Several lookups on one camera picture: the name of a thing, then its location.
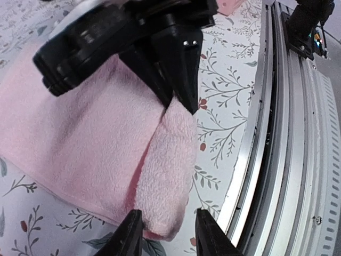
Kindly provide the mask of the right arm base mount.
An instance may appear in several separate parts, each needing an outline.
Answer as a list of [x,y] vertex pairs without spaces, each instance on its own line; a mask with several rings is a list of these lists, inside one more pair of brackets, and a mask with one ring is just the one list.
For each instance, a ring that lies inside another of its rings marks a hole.
[[328,57],[324,24],[335,8],[334,1],[297,1],[291,14],[281,13],[286,45],[300,57],[310,60],[314,54]]

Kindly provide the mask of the pink towel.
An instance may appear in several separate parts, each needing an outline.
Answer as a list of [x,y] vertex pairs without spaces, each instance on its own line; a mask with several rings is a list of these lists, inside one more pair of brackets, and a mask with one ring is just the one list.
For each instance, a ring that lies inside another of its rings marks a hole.
[[164,107],[116,56],[54,97],[33,64],[38,47],[22,49],[1,82],[1,156],[110,223],[139,209],[146,237],[171,241],[189,198],[196,119],[177,98]]

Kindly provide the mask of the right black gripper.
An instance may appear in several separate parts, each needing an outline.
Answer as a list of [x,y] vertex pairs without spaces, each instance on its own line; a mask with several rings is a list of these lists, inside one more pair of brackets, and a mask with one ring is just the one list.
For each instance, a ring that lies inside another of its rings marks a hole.
[[195,114],[202,31],[215,24],[215,13],[215,1],[84,1],[33,62],[47,89],[60,96],[118,55],[165,108],[174,94]]

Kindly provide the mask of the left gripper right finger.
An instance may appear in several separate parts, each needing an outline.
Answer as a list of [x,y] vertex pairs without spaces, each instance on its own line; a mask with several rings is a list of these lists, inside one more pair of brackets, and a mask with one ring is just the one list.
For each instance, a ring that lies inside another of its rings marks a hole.
[[208,210],[197,209],[195,232],[198,256],[243,256]]

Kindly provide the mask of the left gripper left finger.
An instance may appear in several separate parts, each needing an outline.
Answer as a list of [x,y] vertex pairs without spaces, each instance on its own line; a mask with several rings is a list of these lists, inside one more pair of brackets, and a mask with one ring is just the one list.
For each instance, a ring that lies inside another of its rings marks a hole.
[[142,211],[131,210],[94,256],[140,256],[142,255],[142,239]]

